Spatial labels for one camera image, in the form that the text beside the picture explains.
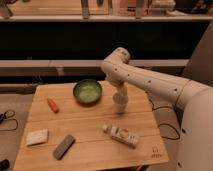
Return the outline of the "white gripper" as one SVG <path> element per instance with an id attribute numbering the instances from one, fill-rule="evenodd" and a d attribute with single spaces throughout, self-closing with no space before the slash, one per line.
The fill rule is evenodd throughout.
<path id="1" fill-rule="evenodd" d="M 111 77 L 107 78 L 107 81 L 114 87 L 118 87 L 117 91 L 121 96 L 127 97 L 127 86 L 125 82 L 113 79 Z"/>

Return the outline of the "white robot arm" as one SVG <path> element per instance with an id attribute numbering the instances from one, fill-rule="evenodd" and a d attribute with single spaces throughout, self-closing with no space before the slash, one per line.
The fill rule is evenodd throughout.
<path id="1" fill-rule="evenodd" d="M 101 62 L 116 88 L 125 82 L 156 94 L 183 110 L 176 171 L 213 171 L 213 87 L 129 65 L 130 54 L 116 48 Z"/>

